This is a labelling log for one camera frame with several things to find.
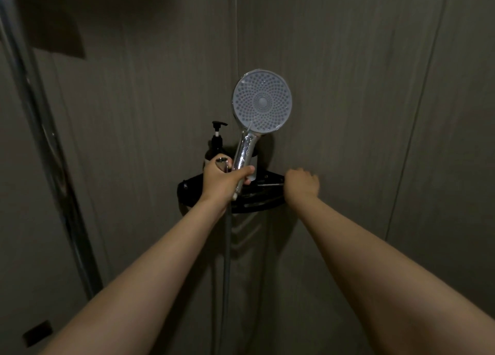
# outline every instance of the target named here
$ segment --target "wall seam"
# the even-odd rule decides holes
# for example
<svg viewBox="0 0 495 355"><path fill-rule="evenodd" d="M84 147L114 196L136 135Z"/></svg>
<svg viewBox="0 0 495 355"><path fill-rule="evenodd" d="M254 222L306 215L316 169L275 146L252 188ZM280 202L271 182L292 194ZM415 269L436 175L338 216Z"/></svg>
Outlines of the wall seam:
<svg viewBox="0 0 495 355"><path fill-rule="evenodd" d="M417 123L417 120L418 120L419 109L421 108L421 103L423 102L423 97L424 97L424 93L425 93L426 83L428 82L428 76L430 74L431 63L432 63L432 60L433 60L433 55L435 53L436 41L437 41L438 35L440 33L440 28L442 27L443 15L445 14L446 7L447 7L447 0L442 0L442 5L441 5L441 8L440 8L440 14L439 14L439 18L438 18L438 23L436 25L435 34L433 36L433 41L432 41L431 48L430 48L430 55L428 57L428 62L426 63L425 76L423 78L423 83L421 85L421 92L419 94L419 99L418 99L418 103L417 103L417 106L416 106L416 111L414 113L414 118L413 118L413 121L412 121L411 132L409 134L409 140L407 142L407 147L406 147L406 150L405 150L404 161L402 163L402 168L401 168L401 171L400 171L399 183L397 184L397 190L395 192L395 197L393 199L392 210L390 212L390 218L389 218L389 222L388 222L388 225L387 225L387 232L385 233L385 241L388 241L388 238L389 238L390 227L392 226L393 214L395 213L395 208L397 206L397 201L398 201L398 198L399 198L400 188L401 188L401 185L402 185L402 180L404 178L405 167L406 167L406 164L407 164L407 160L409 158L409 152L411 150L412 138L414 136L414 130L416 128L416 123Z"/></svg>

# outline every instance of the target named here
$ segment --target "metal pole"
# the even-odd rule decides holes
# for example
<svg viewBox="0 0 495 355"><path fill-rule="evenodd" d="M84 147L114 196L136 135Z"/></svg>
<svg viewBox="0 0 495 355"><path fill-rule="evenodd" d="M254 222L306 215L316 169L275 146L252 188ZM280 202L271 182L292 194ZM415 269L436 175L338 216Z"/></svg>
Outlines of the metal pole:
<svg viewBox="0 0 495 355"><path fill-rule="evenodd" d="M15 0L0 0L0 37L46 178L65 226L79 277L86 296L91 299L103 288L102 279L67 170L38 66L27 42Z"/></svg>

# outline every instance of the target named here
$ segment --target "person's left hand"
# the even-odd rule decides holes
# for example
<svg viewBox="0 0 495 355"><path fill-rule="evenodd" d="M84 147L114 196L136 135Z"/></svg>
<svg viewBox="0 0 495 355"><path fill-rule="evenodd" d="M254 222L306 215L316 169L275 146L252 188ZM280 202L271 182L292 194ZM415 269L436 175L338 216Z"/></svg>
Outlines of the person's left hand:
<svg viewBox="0 0 495 355"><path fill-rule="evenodd" d="M244 179L244 184L249 184L251 181L247 179L249 175L254 173L254 166L245 166L242 169L224 173L215 164L217 158L227 157L219 154L211 159L206 164L203 171L203 193L200 200L214 200L222 205L223 208L232 200L232 195L236 190L237 183ZM232 159L227 157L229 169L232 168Z"/></svg>

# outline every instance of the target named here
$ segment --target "person's right hand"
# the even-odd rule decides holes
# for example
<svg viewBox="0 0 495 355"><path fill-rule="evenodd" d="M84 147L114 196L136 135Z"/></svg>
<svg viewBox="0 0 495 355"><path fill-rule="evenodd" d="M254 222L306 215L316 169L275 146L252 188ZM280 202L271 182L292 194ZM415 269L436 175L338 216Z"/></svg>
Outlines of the person's right hand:
<svg viewBox="0 0 495 355"><path fill-rule="evenodd" d="M308 197L318 197L320 181L317 175L311 175L301 167L297 170L290 169L285 173L284 197L291 207L299 200Z"/></svg>

